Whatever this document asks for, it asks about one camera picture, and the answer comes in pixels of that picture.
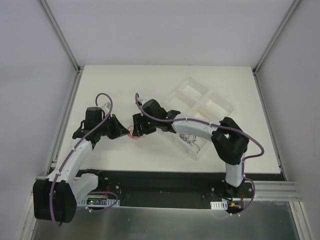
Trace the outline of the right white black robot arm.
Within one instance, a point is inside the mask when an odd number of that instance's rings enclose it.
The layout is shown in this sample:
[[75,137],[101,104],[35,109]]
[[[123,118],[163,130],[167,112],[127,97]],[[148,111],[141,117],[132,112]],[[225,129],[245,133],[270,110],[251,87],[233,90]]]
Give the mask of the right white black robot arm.
[[244,167],[241,161],[248,149],[249,138],[231,118],[225,117],[219,123],[192,118],[177,110],[166,111],[155,99],[141,100],[138,94],[135,103],[141,113],[132,116],[134,137],[159,129],[164,133],[192,135],[211,141],[219,158],[225,162],[226,194],[234,198],[242,193]]

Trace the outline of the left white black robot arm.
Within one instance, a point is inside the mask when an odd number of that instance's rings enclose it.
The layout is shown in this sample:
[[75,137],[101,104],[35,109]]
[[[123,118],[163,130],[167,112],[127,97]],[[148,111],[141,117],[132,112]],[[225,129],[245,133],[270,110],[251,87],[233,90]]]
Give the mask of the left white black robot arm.
[[98,106],[88,107],[85,119],[73,133],[68,153],[55,169],[33,185],[33,211],[38,220],[56,224],[69,223],[75,216],[77,205],[89,192],[96,195],[105,191],[106,183],[94,173],[76,175],[81,165],[102,137],[110,140],[129,134],[114,114],[105,113]]

